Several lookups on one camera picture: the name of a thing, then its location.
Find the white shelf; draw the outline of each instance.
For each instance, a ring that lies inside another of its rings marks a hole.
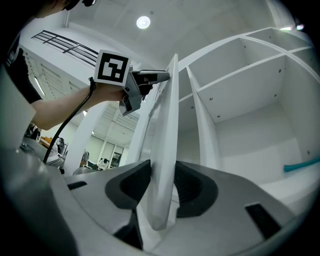
[[[191,84],[187,68],[184,68],[179,72],[179,100],[189,94],[192,94]]]
[[[179,100],[178,131],[185,132],[198,127],[197,114],[193,94]]]
[[[189,65],[200,87],[280,52],[246,38],[237,38],[215,48]]]
[[[276,102],[285,67],[286,57],[279,54],[209,83],[197,93],[213,121],[225,121]]]
[[[287,51],[309,46],[307,41],[276,28],[263,29],[258,32],[247,34],[246,36],[266,41]]]
[[[310,68],[314,70],[319,76],[320,76],[320,65],[319,65],[319,59],[317,56],[316,50],[311,47],[302,47],[299,49],[291,50],[290,53],[297,56],[299,59],[304,61]]]

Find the white ceiling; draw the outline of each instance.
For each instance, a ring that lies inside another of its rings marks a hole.
[[[147,29],[136,26],[140,16],[150,18]],[[92,7],[79,3],[70,11],[70,22],[84,20],[91,29],[96,26],[167,64],[175,53],[181,60],[221,39],[275,26],[265,0],[97,0]]]
[[[24,54],[29,69],[29,78],[44,100],[58,99],[67,94],[74,93],[81,88],[82,85],[75,85],[70,82],[62,72],[59,72],[58,68],[55,68],[53,71],[53,67],[49,67],[47,63],[43,63],[33,53],[24,51]],[[35,86],[33,81],[34,76],[37,77],[45,96]],[[80,113],[71,120],[71,123],[79,126],[83,118],[83,113]],[[105,140],[108,134],[108,142],[125,147],[130,145],[137,122],[137,115],[128,114],[123,117],[119,113],[119,103],[110,102],[93,130],[94,136]]]

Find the white cabinet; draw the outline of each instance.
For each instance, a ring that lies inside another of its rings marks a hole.
[[[302,38],[262,29],[179,63],[177,160],[245,177],[297,215],[320,174],[317,164],[283,171],[320,156],[319,63]],[[299,184],[301,172],[312,179]]]
[[[171,80],[148,97],[127,158],[151,160],[138,208],[145,237],[175,221],[168,216],[176,160],[242,176],[296,215],[306,210],[319,164],[291,173],[284,165],[320,156],[313,51],[303,36],[266,28],[215,42],[178,64],[173,58]]]

